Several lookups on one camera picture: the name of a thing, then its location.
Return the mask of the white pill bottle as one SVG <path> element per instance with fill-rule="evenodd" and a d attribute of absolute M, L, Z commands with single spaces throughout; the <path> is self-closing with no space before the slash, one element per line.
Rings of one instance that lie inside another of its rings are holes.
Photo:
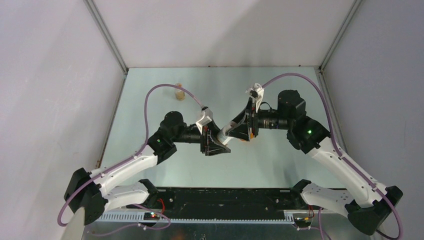
<path fill-rule="evenodd" d="M 230 121 L 227 125 L 225 125 L 217 134 L 217 140 L 222 143 L 223 145 L 227 145 L 230 140 L 233 138 L 231 136 L 227 136 L 227 132 L 232 129 L 236 123 L 234 121 Z"/>

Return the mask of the orange pill organizer box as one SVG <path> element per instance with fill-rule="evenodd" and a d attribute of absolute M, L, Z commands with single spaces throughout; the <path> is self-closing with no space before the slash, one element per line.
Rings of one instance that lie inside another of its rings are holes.
<path fill-rule="evenodd" d="M 255 133 L 242 133 L 240 140 L 244 142 L 250 142 L 252 139 L 256 138 L 257 134 Z"/>

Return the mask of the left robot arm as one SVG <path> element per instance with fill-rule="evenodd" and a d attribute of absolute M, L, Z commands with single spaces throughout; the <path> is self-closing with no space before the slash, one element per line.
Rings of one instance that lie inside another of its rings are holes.
<path fill-rule="evenodd" d="M 156 187 L 147 179 L 133 185 L 122 185 L 130 177 L 169 159 L 176 151 L 176 143 L 199 144 L 205 156 L 230 153 L 226 146 L 230 138 L 226 132 L 233 121 L 219 128 L 209 108 L 201 111 L 200 119 L 191 125 L 184 122 L 178 111 L 170 111 L 160 122 L 158 130 L 149 137 L 142 151 L 113 167 L 87 171 L 76 170 L 68 184 L 64 199 L 72 212 L 84 208 L 83 224 L 89 225 L 103 213 L 115 208 L 142 204 L 153 208 L 158 202 Z"/>

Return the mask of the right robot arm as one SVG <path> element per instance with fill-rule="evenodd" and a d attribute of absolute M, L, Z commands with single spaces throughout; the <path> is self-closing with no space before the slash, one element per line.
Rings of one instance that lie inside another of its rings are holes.
<path fill-rule="evenodd" d="M 333 190 L 309 180 L 291 188 L 291 204 L 297 209 L 317 206 L 346 217 L 361 233 L 373 235 L 393 212 L 403 192 L 397 186 L 386 186 L 360 167 L 337 143 L 331 133 L 306 114 L 306 102 L 296 90 L 283 90 L 277 97 L 277 108 L 261 109 L 263 92 L 251 91 L 245 109 L 220 133 L 231 139 L 249 141 L 260 129 L 285 130 L 289 143 L 329 170 L 344 186 Z"/>

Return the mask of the amber glass pill bottle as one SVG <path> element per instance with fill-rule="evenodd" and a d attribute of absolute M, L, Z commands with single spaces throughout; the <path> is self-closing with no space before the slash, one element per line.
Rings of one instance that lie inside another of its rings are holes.
<path fill-rule="evenodd" d="M 175 85 L 177 86 L 177 88 L 174 90 L 175 98 L 178 101 L 183 101 L 186 97 L 185 92 L 183 90 L 181 90 L 183 85 L 181 83 L 176 83 Z"/>

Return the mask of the left circuit board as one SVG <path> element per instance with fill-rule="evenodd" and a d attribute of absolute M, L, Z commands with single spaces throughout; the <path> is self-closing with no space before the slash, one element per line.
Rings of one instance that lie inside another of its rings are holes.
<path fill-rule="evenodd" d="M 144 221 L 159 221 L 161 216 L 155 212 L 145 212 L 143 215 Z"/>

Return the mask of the circuit board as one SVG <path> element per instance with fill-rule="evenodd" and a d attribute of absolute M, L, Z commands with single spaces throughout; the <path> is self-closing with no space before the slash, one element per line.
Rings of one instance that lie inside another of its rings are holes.
<path fill-rule="evenodd" d="M 293 219 L 293 226 L 299 229 L 310 229 L 314 218 L 315 218 L 314 216 L 305 216 L 305 217 L 295 216 Z"/>
<path fill-rule="evenodd" d="M 143 215 L 144 221 L 159 221 L 161 216 L 155 212 L 145 212 Z"/>

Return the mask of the right circuit board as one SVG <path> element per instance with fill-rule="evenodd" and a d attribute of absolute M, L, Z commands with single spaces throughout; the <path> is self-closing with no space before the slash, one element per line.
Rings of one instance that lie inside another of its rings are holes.
<path fill-rule="evenodd" d="M 305 216 L 305 217 L 295 216 L 293 219 L 293 226 L 299 229 L 310 229 L 314 218 L 315 218 L 314 216 Z"/>

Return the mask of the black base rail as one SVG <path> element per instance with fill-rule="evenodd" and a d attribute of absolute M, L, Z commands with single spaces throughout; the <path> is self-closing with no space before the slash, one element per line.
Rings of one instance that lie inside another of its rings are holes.
<path fill-rule="evenodd" d="M 288 188 L 158 187 L 141 203 L 173 220 L 285 220 L 285 211 L 315 210 Z"/>

